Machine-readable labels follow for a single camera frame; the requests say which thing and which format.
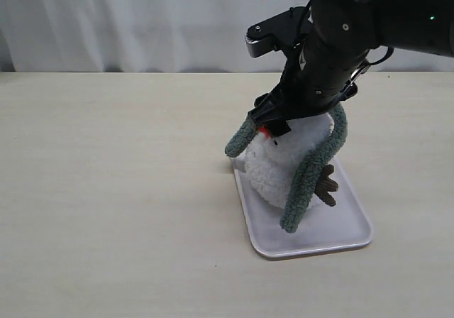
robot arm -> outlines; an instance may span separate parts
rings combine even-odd
[[[286,121],[353,97],[355,80],[395,48],[454,57],[454,0],[311,0],[251,26],[245,39],[252,57],[287,57],[279,84],[248,113],[254,129],[278,137],[289,132]],[[384,58],[367,61],[382,46]]]

white tray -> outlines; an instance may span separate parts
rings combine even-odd
[[[372,242],[373,227],[337,158],[331,161],[336,169],[331,178],[339,184],[339,191],[333,194],[337,205],[320,203],[309,210],[294,234],[281,229],[282,210],[270,206],[250,186],[243,173],[243,159],[244,154],[232,159],[233,170],[250,242],[261,256],[310,256],[359,249]]]

green knitted tentacle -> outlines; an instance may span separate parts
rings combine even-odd
[[[321,171],[342,148],[347,138],[347,118],[341,104],[329,114],[334,121],[331,135],[312,154],[301,162],[295,173],[280,226],[287,233],[298,229],[304,213],[314,195]]]
[[[230,142],[228,142],[225,153],[230,158],[238,157],[253,141],[257,132],[254,130],[251,122],[245,120],[240,129],[235,133]]]

beige table surface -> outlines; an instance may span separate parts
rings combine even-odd
[[[0,317],[451,317],[454,74],[369,73],[362,250],[266,261],[226,142],[279,75],[0,74]]]

plush toy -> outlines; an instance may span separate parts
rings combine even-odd
[[[245,152],[245,173],[257,192],[270,205],[283,209],[281,227],[294,233],[303,215],[317,202],[328,206],[336,201],[330,192],[338,184],[329,177],[329,164],[347,137],[347,120],[338,104],[327,114],[288,121],[289,133],[273,138],[265,130],[255,131],[246,120],[226,146],[235,158]]]

